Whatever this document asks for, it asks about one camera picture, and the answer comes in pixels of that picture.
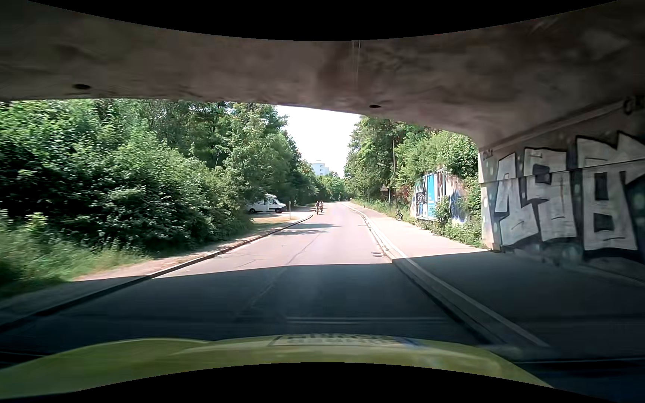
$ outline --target sky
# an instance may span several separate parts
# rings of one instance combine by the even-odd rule
[[[295,140],[302,158],[309,163],[319,160],[342,177],[348,158],[350,134],[360,120],[360,115],[309,107],[276,108],[279,114],[288,115],[287,127],[284,129]]]

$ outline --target sidewalk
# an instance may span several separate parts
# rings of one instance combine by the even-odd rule
[[[645,287],[490,252],[349,204],[438,279],[570,356],[645,356]]]

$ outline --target vegetation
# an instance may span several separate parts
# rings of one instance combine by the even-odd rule
[[[0,103],[0,285],[67,279],[251,228],[246,202],[313,202],[315,178],[272,105]]]
[[[386,201],[391,187],[395,202],[408,222],[414,182],[425,173],[440,168],[462,179],[468,195],[463,197],[467,220],[454,224],[450,218],[449,200],[436,205],[437,221],[419,220],[416,224],[453,240],[481,247],[481,197],[477,179],[476,145],[466,136],[436,131],[388,119],[363,117],[357,124],[348,146],[345,165],[345,188],[349,194],[365,199],[366,206],[394,216],[395,208]]]

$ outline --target pole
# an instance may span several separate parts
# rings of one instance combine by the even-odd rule
[[[392,137],[392,179],[395,179],[395,168],[397,167],[397,161],[395,160],[395,138]],[[397,204],[397,196],[395,196],[395,207],[399,207]],[[390,208],[392,208],[392,197],[390,196]]]

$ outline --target wall with graffiti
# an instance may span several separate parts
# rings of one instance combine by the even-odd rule
[[[479,154],[483,240],[645,279],[645,97]]]
[[[425,174],[414,185],[414,197],[411,201],[410,215],[417,219],[434,220],[434,209],[442,197],[448,197],[450,219],[461,224],[466,215],[462,198],[467,196],[459,177],[446,174],[444,169]]]

